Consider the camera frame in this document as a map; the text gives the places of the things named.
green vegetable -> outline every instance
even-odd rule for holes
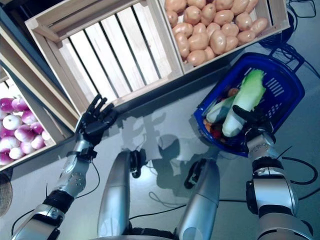
[[[238,105],[240,108],[251,111],[257,106],[264,95],[266,89],[262,82],[264,72],[261,70],[252,70],[242,81],[240,91],[235,96],[232,106],[222,125],[222,132],[226,137],[234,137],[243,128],[245,120],[235,114],[232,107]]]
[[[232,106],[234,99],[235,96],[231,96],[222,100],[218,104],[213,105],[212,108],[206,114],[206,120],[209,123],[214,124],[216,122],[219,122],[220,120],[225,119],[229,112],[229,109]]]

potato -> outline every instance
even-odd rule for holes
[[[234,23],[226,23],[221,27],[221,31],[226,37],[236,37],[239,33],[239,28]]]
[[[210,23],[207,27],[206,27],[206,33],[208,34],[208,37],[210,39],[212,33],[215,31],[215,30],[220,30],[221,27],[219,24],[216,24],[215,22],[212,22]]]
[[[241,46],[243,44],[250,43],[252,40],[254,40],[256,38],[256,34],[254,31],[246,30],[246,31],[240,32],[236,37],[239,40],[238,45]]]
[[[171,28],[174,28],[178,23],[178,14],[175,11],[167,11],[166,15],[168,17]]]
[[[190,52],[186,58],[188,63],[191,63],[194,67],[199,66],[207,61],[207,55],[204,50],[194,50]]]
[[[187,0],[189,6],[196,6],[198,9],[203,9],[207,3],[206,0]]]
[[[204,51],[205,51],[205,54],[206,54],[206,60],[207,61],[215,58],[215,53],[214,53],[214,51],[212,51],[210,46],[207,46]]]
[[[173,35],[176,35],[177,33],[183,33],[188,38],[191,36],[193,28],[194,27],[190,23],[181,22],[172,28],[172,32]]]
[[[231,10],[218,11],[213,19],[213,22],[219,24],[220,26],[224,24],[229,24],[234,19],[234,13]]]
[[[246,10],[248,4],[249,0],[234,0],[233,6],[230,10],[235,16],[242,14]]]
[[[207,29],[203,23],[199,22],[197,25],[193,27],[192,35],[202,33],[207,33]]]
[[[245,11],[249,14],[252,12],[252,10],[255,8],[259,0],[249,0],[249,4],[246,7]]]
[[[231,9],[234,4],[234,0],[215,0],[215,9],[217,11]]]
[[[226,46],[224,52],[229,52],[232,49],[235,49],[238,46],[238,38],[235,36],[227,36],[226,37]]]
[[[230,88],[228,91],[228,98],[236,95],[239,92],[239,89],[236,87]]]
[[[221,30],[215,30],[210,37],[209,44],[215,54],[223,54],[227,46],[227,37]]]
[[[209,44],[209,38],[207,33],[196,33],[188,39],[190,51],[205,50]]]
[[[214,20],[216,15],[216,7],[214,4],[209,3],[202,9],[201,23],[208,26]]]
[[[175,36],[176,44],[178,45],[179,53],[182,58],[188,57],[190,53],[190,45],[187,37],[182,33],[178,32]]]
[[[259,17],[255,20],[250,27],[250,30],[255,33],[255,35],[259,35],[263,30],[266,29],[268,25],[268,20],[265,17]]]
[[[201,10],[197,8],[196,6],[188,6],[183,14],[183,21],[196,25],[198,22],[200,22],[201,19]]]
[[[239,27],[240,31],[249,30],[252,26],[252,19],[249,14],[245,11],[235,18],[235,24]]]
[[[187,0],[165,0],[164,8],[166,11],[174,11],[177,14],[186,9]]]

wooden crate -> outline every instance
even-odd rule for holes
[[[183,74],[155,0],[65,0],[26,25],[78,113],[98,92],[117,106]]]
[[[70,136],[64,135],[63,131],[61,131],[54,118],[39,104],[39,102],[34,99],[34,97],[30,95],[30,93],[22,86],[21,83],[15,82],[6,70],[2,69],[1,73],[2,78],[0,79],[0,98],[22,98],[27,103],[29,109],[32,111],[37,121],[41,123],[43,129],[49,134],[50,138],[45,141],[44,147],[35,150],[34,152],[27,154],[9,164],[0,164],[0,172],[7,168],[16,166],[17,164],[21,164],[28,158],[51,148],[52,146]]]
[[[0,165],[1,172],[69,138],[75,131],[79,115],[37,64],[35,56],[29,54],[32,47],[21,44],[22,34],[17,36],[14,28],[7,28],[12,22],[5,19],[8,16],[1,9],[0,12],[0,61],[3,66],[0,68],[0,98],[21,96],[50,136],[45,147],[10,164]]]
[[[170,37],[173,41],[174,49],[176,52],[178,52],[178,46],[176,44],[173,32],[170,27],[170,23],[168,21],[166,10],[165,10],[165,1],[166,0],[157,0],[159,1],[159,5],[161,8],[161,12],[163,15],[163,18],[165,19],[166,26],[168,28],[168,33],[170,34]],[[219,55],[215,57],[214,59],[207,61],[197,67],[193,67],[190,63],[185,64],[181,58],[180,55],[178,55],[179,63],[182,67],[183,73],[187,74],[189,72],[192,72],[198,68],[203,67],[204,65],[210,64],[212,62],[218,61],[221,58],[224,58],[226,56],[229,56],[230,54],[244,49],[245,47],[252,45],[254,43],[259,42],[262,39],[265,39],[271,35],[280,33],[281,31],[287,29],[290,27],[288,14],[287,14],[287,8],[286,8],[286,0],[259,0],[258,4],[255,6],[253,11],[250,13],[250,17],[252,20],[256,20],[257,18],[264,17],[268,19],[268,26],[267,28],[260,33],[255,40],[244,44],[242,46],[238,46],[235,49],[226,52],[222,55]],[[178,22],[183,22],[183,16],[180,15],[178,18]]]

red vegetable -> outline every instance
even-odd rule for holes
[[[21,142],[31,142],[35,135],[29,125],[21,125],[14,131],[14,136]]]
[[[0,153],[6,153],[12,148],[20,146],[20,141],[14,136],[6,136],[0,140]]]
[[[212,136],[213,136],[215,139],[220,139],[220,138],[221,138],[221,131],[219,131],[219,130],[216,130],[216,129],[211,128],[210,133],[212,134]]]
[[[31,142],[22,142],[20,144],[20,148],[24,154],[30,154],[35,151],[35,149],[31,146]]]
[[[7,116],[7,113],[2,111],[0,108],[0,120],[4,119]]]
[[[9,114],[2,120],[2,124],[8,130],[15,130],[22,124],[22,121],[20,116]]]
[[[9,152],[9,157],[14,160],[18,160],[18,159],[22,158],[24,155],[25,154],[22,152],[20,147],[14,147]]]
[[[41,149],[45,146],[45,141],[41,135],[37,135],[35,136],[34,140],[31,142],[31,146],[37,150]]]
[[[2,127],[0,129],[0,138],[8,137],[8,136],[14,136],[15,130],[8,130],[5,127]]]
[[[25,124],[33,124],[37,121],[35,115],[30,110],[26,110],[23,112],[21,116],[22,122]]]
[[[1,152],[0,153],[0,165],[7,165],[12,163],[14,160],[12,158],[9,157],[9,153],[8,152]]]
[[[14,99],[9,97],[4,97],[0,99],[0,109],[5,113],[12,113],[14,108],[11,106],[11,103]]]
[[[13,107],[14,110],[20,112],[20,111],[25,111],[28,110],[29,107],[25,100],[23,98],[16,98],[11,102],[11,106]]]
[[[41,134],[44,131],[44,128],[38,121],[32,123],[30,127],[37,134]]]

robotic hand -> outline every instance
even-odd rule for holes
[[[50,195],[38,205],[19,227],[12,240],[55,240],[58,238],[65,213],[86,186],[89,164],[96,157],[94,147],[100,143],[104,131],[116,120],[113,104],[102,111],[107,99],[98,94],[76,126],[76,144],[67,154],[60,178]]]

